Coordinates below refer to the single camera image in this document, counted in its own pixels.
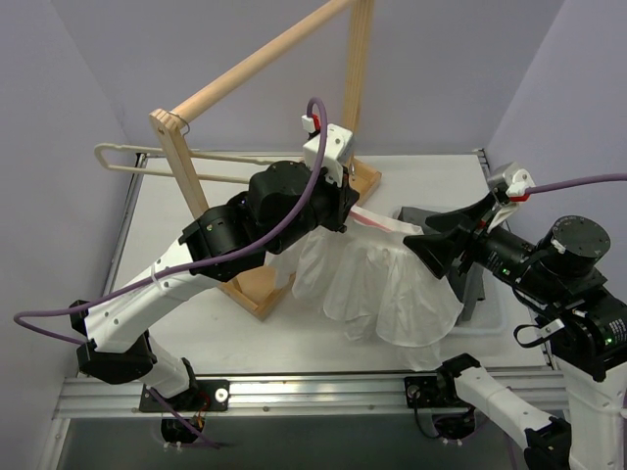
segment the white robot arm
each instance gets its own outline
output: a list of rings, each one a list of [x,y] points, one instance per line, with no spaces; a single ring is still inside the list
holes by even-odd
[[[465,404],[479,409],[524,451],[531,470],[621,470],[627,365],[612,368],[596,382],[559,358],[557,363],[564,374],[570,422],[527,403],[468,354],[445,361],[431,385],[423,383],[408,394],[416,407]]]
[[[409,236],[404,243],[438,278],[460,258],[461,272],[477,262],[511,286],[537,315],[536,325],[518,326],[514,337],[518,341],[521,329],[535,327],[539,338],[518,344],[551,344],[564,375],[571,422],[533,408],[467,355],[438,369],[443,380],[431,401],[439,394],[482,410],[525,449],[531,469],[622,469],[627,305],[603,287],[606,279],[595,268],[609,250],[609,236],[592,220],[569,215],[531,244],[498,226],[526,199],[524,187],[533,186],[528,173],[506,165],[488,182],[491,192],[479,203],[426,219],[439,233]]]
[[[110,384],[140,380],[172,405],[184,406],[198,394],[191,364],[161,348],[149,336],[150,326],[200,292],[263,265],[265,251],[281,253],[320,225],[345,229],[344,221],[359,198],[343,166],[353,149],[353,133],[334,124],[321,132],[307,116],[303,123],[310,134],[303,163],[276,162],[255,174],[248,191],[206,211],[127,286],[150,278],[152,282],[71,315],[74,330],[87,338],[77,350],[82,372]],[[320,142],[324,134],[325,143]],[[321,171],[308,203],[276,237],[249,250],[295,207],[318,160]],[[211,266],[192,264],[238,251],[247,254]],[[182,265],[190,268],[170,273],[173,266]]]

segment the white cloth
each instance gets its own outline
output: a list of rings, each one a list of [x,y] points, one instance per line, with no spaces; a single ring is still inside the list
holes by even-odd
[[[439,342],[455,326],[463,305],[446,279],[436,279],[403,245],[420,227],[353,208],[344,234],[322,227],[266,262],[282,287],[296,272],[292,292],[344,322],[349,340],[373,334],[399,347],[402,365],[438,367]]]

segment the black circular motor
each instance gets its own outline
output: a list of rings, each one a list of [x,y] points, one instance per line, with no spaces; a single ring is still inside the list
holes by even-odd
[[[609,235],[596,222],[579,215],[559,218],[538,244],[549,254],[540,263],[562,277],[584,277],[609,250]]]

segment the white tabletop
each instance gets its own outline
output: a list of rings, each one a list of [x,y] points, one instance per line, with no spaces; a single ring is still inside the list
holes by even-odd
[[[474,155],[367,157],[382,171],[381,185],[365,204],[371,211],[390,214],[402,205],[455,209],[468,206],[487,191]],[[199,172],[251,175],[251,164],[199,161]],[[151,159],[150,168],[168,168],[164,159]],[[211,206],[225,203],[244,185],[203,183]],[[121,258],[116,287],[157,259],[192,221],[172,178],[143,179]],[[449,336],[442,342],[443,359],[471,353],[488,367],[545,365],[542,352],[524,350],[511,336],[528,323],[529,311],[510,289],[484,276],[488,299],[475,315],[491,308],[506,312],[503,334],[469,338]],[[218,289],[206,291],[180,306],[150,329],[151,335],[175,355],[187,357],[198,374],[269,374],[399,370],[394,347],[378,339],[352,343],[342,325],[307,309],[288,295],[263,322]]]

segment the wooden frame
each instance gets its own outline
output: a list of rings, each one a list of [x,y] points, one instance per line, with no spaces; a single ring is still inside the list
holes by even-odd
[[[159,109],[150,114],[151,125],[157,133],[168,158],[171,172],[194,218],[200,217],[209,208],[209,204],[191,162],[193,153],[187,146],[181,129],[189,126],[195,118],[231,91],[350,6],[353,6],[353,11],[349,33],[343,125],[356,131],[359,125],[374,0],[329,0],[171,112]],[[363,202],[378,186],[381,173],[354,160],[353,156],[350,158],[350,165],[353,171],[351,185],[360,192],[360,202]],[[288,283],[283,289],[274,289],[274,269],[269,266],[242,273],[232,281],[222,284],[221,287],[231,299],[259,319],[265,318],[273,305],[290,288],[291,283]]]

